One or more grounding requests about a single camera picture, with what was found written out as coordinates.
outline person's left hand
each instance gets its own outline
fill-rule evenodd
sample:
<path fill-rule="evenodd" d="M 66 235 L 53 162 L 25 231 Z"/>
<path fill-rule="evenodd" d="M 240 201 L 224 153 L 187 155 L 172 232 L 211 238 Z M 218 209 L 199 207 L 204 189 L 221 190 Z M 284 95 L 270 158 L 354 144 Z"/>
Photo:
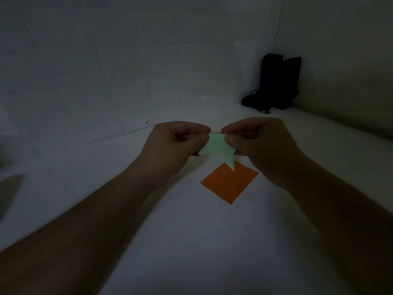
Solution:
<path fill-rule="evenodd" d="M 192 155 L 208 142 L 210 128 L 191 122 L 174 121 L 154 126 L 137 159 L 131 164 L 156 186 L 178 173 Z"/>

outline person's right arm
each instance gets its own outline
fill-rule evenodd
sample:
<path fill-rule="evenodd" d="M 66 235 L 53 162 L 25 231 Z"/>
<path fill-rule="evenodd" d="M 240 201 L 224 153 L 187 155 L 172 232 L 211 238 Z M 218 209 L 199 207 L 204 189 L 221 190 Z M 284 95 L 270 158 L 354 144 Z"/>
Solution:
<path fill-rule="evenodd" d="M 308 158 L 280 119 L 243 119 L 222 133 L 292 195 L 361 294 L 393 294 L 393 214 Z"/>

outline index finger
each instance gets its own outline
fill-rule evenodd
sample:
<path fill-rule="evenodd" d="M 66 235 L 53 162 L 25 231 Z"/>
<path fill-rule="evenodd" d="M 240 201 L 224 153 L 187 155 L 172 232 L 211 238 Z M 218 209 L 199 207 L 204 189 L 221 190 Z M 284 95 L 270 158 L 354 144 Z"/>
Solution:
<path fill-rule="evenodd" d="M 184 134 L 198 134 L 198 133 L 210 133 L 210 127 L 193 122 L 186 121 L 174 121 L 165 123 L 166 126 L 176 135 Z"/>
<path fill-rule="evenodd" d="M 224 126 L 221 131 L 225 134 L 257 132 L 259 129 L 264 127 L 268 121 L 268 117 L 246 118 Z"/>

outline orange sticky note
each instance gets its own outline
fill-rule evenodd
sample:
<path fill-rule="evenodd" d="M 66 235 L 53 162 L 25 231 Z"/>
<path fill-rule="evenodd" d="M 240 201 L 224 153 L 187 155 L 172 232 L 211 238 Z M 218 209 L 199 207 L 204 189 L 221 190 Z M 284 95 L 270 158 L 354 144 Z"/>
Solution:
<path fill-rule="evenodd" d="M 213 173 L 204 178 L 201 184 L 232 205 L 243 190 L 258 175 L 257 171 L 237 161 L 234 162 L 234 169 L 232 171 L 226 163 L 223 163 Z"/>

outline forearm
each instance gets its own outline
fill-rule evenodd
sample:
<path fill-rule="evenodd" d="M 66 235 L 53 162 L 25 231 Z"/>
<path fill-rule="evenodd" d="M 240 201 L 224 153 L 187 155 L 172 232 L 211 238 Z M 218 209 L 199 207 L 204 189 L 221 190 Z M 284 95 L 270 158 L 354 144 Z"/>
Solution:
<path fill-rule="evenodd" d="M 393 293 L 393 215 L 310 159 L 289 189 L 364 294 Z"/>
<path fill-rule="evenodd" d="M 0 289 L 5 294 L 85 294 L 154 188 L 131 165 L 71 210 L 1 252 Z"/>

